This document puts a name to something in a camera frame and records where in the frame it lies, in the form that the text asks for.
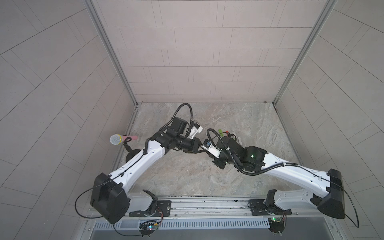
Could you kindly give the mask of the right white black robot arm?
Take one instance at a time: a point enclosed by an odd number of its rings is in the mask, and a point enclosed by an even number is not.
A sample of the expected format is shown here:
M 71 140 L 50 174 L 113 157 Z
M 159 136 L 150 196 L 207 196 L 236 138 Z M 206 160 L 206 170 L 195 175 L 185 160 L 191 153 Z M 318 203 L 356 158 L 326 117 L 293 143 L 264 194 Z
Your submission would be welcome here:
M 281 178 L 302 187 L 301 191 L 270 190 L 265 200 L 266 208 L 275 215 L 283 215 L 292 208 L 314 208 L 335 219 L 346 219 L 345 190 L 342 174 L 338 170 L 327 172 L 303 167 L 283 160 L 272 153 L 255 147 L 242 147 L 232 137 L 222 137 L 216 130 L 207 130 L 203 146 L 213 156 L 213 163 L 220 169 L 227 164 L 246 176 L 263 174 Z

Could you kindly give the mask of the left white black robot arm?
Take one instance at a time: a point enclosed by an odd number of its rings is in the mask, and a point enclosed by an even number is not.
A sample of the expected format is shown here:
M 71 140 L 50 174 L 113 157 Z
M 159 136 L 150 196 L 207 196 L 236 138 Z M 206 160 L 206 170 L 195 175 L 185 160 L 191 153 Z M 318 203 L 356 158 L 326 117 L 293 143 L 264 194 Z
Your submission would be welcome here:
M 201 141 L 196 134 L 202 127 L 190 119 L 188 122 L 172 116 L 152 137 L 146 139 L 142 150 L 122 167 L 109 175 L 99 174 L 94 181 L 91 206 L 110 224 L 117 223 L 127 213 L 145 212 L 153 214 L 158 198 L 148 190 L 132 193 L 130 189 L 137 179 L 157 160 L 170 150 L 186 154 L 200 153 Z

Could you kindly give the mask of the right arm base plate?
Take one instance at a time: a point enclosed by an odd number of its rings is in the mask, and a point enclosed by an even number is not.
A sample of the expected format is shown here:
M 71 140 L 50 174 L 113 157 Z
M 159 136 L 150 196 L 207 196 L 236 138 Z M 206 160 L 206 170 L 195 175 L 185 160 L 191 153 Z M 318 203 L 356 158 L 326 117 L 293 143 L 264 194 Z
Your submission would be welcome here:
M 265 200 L 249 200 L 248 208 L 252 212 L 252 216 L 283 216 L 292 215 L 291 209 L 283 210 L 275 204 L 266 205 Z

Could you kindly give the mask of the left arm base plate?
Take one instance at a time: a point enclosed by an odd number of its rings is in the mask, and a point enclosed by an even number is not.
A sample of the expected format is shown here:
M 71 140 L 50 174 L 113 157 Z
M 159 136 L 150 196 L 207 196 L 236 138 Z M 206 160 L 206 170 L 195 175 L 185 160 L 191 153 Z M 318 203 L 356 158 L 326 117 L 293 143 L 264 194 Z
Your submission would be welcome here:
M 154 201 L 145 211 L 136 211 L 129 213 L 129 217 L 169 217 L 171 210 L 171 201 Z

